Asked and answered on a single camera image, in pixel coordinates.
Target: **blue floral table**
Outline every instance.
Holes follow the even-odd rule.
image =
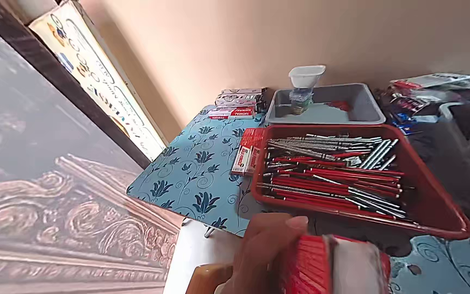
[[[243,236],[253,214],[270,210],[251,196],[251,177],[230,175],[230,170],[245,128],[262,126],[264,118],[211,120],[207,113],[212,108],[201,110],[127,192]],[[310,220],[312,233],[317,227],[320,233],[317,219]],[[470,238],[419,236],[410,245],[408,256],[391,258],[393,293],[470,293]]]
[[[263,207],[251,197],[251,177],[230,175],[246,128],[264,120],[212,120],[207,106],[128,188],[146,202],[242,236]]]

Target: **white bowl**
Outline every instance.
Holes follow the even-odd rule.
[[[289,77],[295,88],[313,88],[325,70],[325,65],[297,66],[289,72]]]

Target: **wall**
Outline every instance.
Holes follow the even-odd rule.
[[[174,115],[163,101],[163,97],[155,88],[148,71],[143,68],[143,62],[134,54],[101,0],[83,0],[81,4],[110,51],[121,64],[162,135],[170,142],[181,132],[183,127],[177,123]]]
[[[323,84],[372,87],[470,73],[470,2],[460,0],[101,3],[180,127],[223,88],[290,87],[287,74],[298,65],[326,64]]]

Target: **red pencil box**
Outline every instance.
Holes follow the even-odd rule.
[[[280,288],[283,294],[387,294],[390,269],[389,257],[373,244],[306,235],[287,253]]]

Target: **hand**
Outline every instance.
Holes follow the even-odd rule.
[[[307,228],[304,216],[260,213],[252,217],[233,261],[233,275],[221,294],[275,293],[271,292],[278,286],[273,260]]]

